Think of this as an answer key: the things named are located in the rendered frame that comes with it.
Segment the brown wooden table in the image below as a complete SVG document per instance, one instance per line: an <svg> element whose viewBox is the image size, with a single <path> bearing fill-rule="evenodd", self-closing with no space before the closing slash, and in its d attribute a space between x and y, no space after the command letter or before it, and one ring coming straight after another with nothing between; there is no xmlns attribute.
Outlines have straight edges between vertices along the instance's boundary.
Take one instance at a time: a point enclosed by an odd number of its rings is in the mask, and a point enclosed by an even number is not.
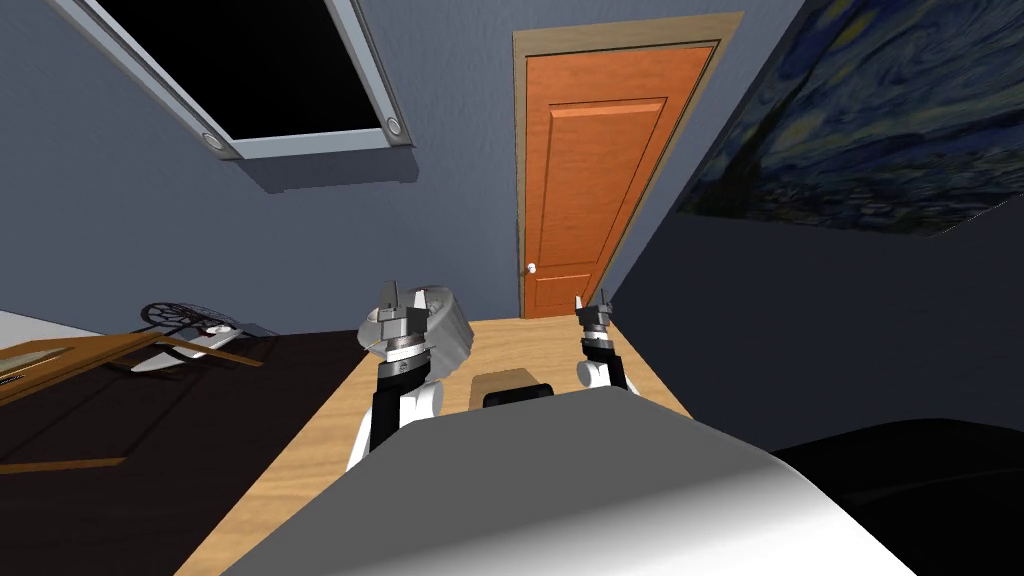
<svg viewBox="0 0 1024 576"><path fill-rule="evenodd" d="M158 302L140 312L150 326L131 333L33 340L0 349L0 406L10 404L125 355L150 346L180 362L203 356L260 367L257 360L221 351L247 332L207 308Z"/></svg>

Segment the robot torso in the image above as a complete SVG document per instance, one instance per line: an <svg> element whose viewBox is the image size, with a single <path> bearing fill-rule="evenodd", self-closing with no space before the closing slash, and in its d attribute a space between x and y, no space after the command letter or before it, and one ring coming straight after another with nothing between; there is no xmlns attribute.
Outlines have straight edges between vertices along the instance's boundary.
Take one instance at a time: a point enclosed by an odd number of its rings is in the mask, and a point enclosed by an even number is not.
<svg viewBox="0 0 1024 576"><path fill-rule="evenodd" d="M411 423L223 576L915 576L788 465L614 387Z"/></svg>

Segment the blue swirling night sky painting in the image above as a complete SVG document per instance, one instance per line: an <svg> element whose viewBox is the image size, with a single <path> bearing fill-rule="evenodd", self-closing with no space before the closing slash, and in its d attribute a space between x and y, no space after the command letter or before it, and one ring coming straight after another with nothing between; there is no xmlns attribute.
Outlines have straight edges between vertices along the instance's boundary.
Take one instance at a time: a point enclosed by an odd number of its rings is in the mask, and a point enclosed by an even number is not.
<svg viewBox="0 0 1024 576"><path fill-rule="evenodd" d="M678 211L933 236L1022 195L1024 0L806 0Z"/></svg>

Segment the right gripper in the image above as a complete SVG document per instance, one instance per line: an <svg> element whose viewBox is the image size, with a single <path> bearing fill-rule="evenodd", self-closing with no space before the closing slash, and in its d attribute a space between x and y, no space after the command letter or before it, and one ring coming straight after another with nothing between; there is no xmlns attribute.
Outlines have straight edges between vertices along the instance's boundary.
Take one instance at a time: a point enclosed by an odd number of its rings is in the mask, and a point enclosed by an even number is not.
<svg viewBox="0 0 1024 576"><path fill-rule="evenodd" d="M606 330L611 324L612 307L603 288L600 289L600 305L584 307L582 297L577 295L575 311L580 311L580 325L584 330Z"/></svg>

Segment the orange panelled door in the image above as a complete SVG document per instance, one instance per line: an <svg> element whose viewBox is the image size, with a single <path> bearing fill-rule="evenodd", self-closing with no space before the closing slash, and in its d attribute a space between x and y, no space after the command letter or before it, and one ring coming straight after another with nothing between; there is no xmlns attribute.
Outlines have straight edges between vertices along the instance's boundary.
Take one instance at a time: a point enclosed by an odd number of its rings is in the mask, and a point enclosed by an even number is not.
<svg viewBox="0 0 1024 576"><path fill-rule="evenodd" d="M708 44L527 58L525 317L570 314L577 295L597 291L713 52Z"/></svg>

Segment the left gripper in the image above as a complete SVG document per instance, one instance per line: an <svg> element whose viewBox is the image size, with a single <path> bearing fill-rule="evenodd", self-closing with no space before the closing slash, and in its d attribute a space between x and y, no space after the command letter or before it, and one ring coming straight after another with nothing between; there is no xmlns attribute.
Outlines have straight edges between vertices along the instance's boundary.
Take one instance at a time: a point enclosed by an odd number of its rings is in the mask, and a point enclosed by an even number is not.
<svg viewBox="0 0 1024 576"><path fill-rule="evenodd" d="M400 292L396 281L386 281L382 288L382 307L377 312L377 323L381 342L424 336L428 330L430 311L426 304L424 290L414 292L413 303L401 307Z"/></svg>

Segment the grey framed dark window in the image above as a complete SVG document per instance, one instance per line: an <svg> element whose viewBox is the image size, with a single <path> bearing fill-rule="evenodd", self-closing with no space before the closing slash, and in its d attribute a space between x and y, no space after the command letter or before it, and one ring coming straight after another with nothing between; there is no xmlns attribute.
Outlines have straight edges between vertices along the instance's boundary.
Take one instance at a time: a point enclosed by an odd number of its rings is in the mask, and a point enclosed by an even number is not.
<svg viewBox="0 0 1024 576"><path fill-rule="evenodd" d="M411 145L359 0L47 0L218 158Z"/></svg>

